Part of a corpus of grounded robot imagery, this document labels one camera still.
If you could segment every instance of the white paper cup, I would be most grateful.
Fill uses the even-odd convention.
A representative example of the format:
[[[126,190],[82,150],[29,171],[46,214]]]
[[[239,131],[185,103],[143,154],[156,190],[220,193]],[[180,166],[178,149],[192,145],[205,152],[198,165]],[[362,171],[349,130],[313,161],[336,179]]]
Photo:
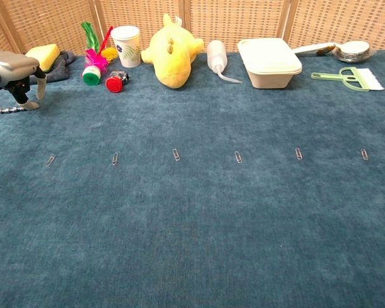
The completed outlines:
[[[111,31],[121,65],[136,67],[140,64],[140,29],[135,26],[120,26]]]

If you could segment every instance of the brush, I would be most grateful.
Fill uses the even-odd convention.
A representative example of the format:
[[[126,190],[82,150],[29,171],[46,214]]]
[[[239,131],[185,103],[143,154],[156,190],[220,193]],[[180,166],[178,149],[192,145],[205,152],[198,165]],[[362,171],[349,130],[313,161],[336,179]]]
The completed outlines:
[[[351,74],[343,74],[344,71],[351,71]],[[341,80],[345,86],[352,90],[368,92],[369,90],[384,90],[378,79],[372,74],[370,69],[357,69],[356,67],[344,67],[339,70],[339,74],[312,73],[312,79],[318,80]]]

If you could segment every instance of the white handle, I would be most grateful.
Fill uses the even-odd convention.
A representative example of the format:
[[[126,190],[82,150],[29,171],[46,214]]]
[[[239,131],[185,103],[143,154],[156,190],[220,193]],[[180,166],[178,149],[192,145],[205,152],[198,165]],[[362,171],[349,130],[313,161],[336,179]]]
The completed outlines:
[[[328,42],[328,43],[302,46],[302,47],[294,48],[293,53],[294,54],[307,53],[309,51],[317,51],[317,50],[328,48],[328,47],[339,47],[339,45],[337,43],[334,43],[334,42]]]

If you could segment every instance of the white plastic bottle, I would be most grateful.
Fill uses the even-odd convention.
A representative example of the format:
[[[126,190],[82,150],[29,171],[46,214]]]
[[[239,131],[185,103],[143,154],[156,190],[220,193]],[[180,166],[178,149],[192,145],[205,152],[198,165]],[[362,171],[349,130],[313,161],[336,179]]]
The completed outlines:
[[[242,83],[242,81],[225,77],[222,75],[227,66],[227,53],[225,52],[224,43],[220,40],[213,40],[207,46],[207,63],[208,67],[218,76],[226,81]]]

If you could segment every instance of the bristles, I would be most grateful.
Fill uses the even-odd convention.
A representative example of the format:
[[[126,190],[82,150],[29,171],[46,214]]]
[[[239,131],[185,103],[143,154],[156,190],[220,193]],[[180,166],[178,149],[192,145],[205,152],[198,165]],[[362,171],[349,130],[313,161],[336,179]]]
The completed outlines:
[[[372,74],[370,69],[358,69],[359,74],[365,80],[370,90],[384,90],[378,79]]]

